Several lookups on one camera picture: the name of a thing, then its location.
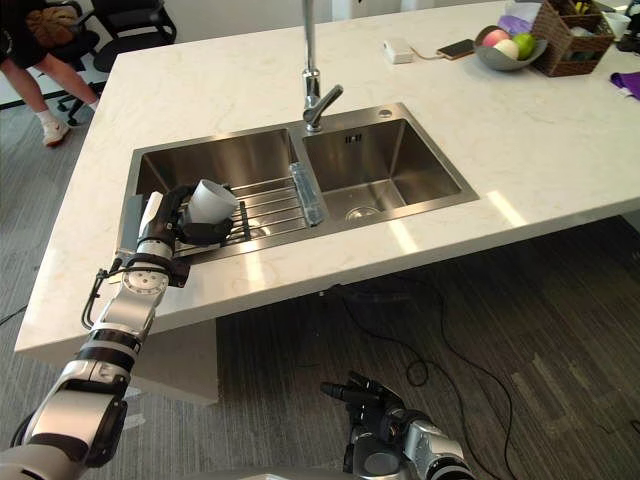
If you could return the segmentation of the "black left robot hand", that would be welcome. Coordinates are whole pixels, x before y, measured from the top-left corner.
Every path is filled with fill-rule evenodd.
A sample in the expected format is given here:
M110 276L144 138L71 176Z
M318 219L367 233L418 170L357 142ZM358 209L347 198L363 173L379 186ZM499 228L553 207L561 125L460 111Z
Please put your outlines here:
M218 223L179 223L179 207L196 190L195 184L180 185L165 194L154 191L141 219L137 244L158 240L175 249L175 242L190 245L211 245L224 242L230 235L233 221L225 218Z

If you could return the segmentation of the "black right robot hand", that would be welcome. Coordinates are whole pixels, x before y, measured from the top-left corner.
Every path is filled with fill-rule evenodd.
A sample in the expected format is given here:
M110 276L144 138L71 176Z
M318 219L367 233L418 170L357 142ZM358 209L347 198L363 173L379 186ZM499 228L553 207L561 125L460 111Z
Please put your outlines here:
M400 438L406 406L385 385L351 370L345 384L322 382L320 390L345 403L353 428L362 426L388 443Z

